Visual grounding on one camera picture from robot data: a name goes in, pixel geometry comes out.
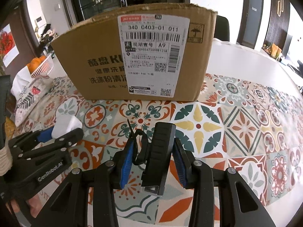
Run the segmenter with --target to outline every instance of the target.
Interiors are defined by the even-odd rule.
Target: tile pattern tablecloth
[[[81,96],[68,77],[60,77],[15,135],[37,125],[52,126],[58,114],[75,115],[83,123],[84,139],[70,149],[72,168],[89,170],[111,159],[127,141],[127,119],[133,129],[145,131],[149,140],[155,123],[162,121],[177,126],[176,137],[196,158],[221,170],[234,167],[265,206],[302,182],[303,101],[257,83],[206,74],[198,102],[91,101]],[[118,216],[188,226],[193,190],[180,185],[173,158],[162,197],[142,190],[143,170],[144,166],[133,165],[128,184],[115,190]],[[55,182],[59,184],[69,171]],[[92,195],[90,189],[89,204]],[[215,219],[219,220],[217,190]]]

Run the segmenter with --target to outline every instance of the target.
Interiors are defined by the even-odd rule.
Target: tissue
[[[82,123],[80,120],[72,115],[59,114],[56,117],[52,138],[56,139],[76,128],[82,128]]]
[[[19,99],[19,96],[24,89],[24,87],[27,86],[28,83],[32,82],[34,78],[31,77],[31,74],[29,73],[28,67],[23,67],[15,76],[13,80],[13,85],[11,89],[11,93],[15,96],[16,100]]]

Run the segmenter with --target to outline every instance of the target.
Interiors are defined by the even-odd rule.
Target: metal screw
[[[107,162],[105,162],[106,166],[113,166],[115,163],[112,160],[108,160]]]
[[[202,166],[202,161],[196,159],[196,160],[194,161],[194,165],[195,165],[195,166]]]
[[[80,168],[74,168],[72,170],[72,174],[79,174],[80,173]]]
[[[236,173],[236,170],[232,167],[228,168],[227,171],[230,173],[230,174],[235,174]]]

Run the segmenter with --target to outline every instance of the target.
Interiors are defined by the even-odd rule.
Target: doorway
[[[263,13],[263,0],[244,0],[237,42],[254,49]]]

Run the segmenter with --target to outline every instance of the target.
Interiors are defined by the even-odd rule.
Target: red painting
[[[15,41],[12,32],[10,31],[7,33],[6,31],[3,31],[0,34],[0,54],[5,56],[14,46]]]

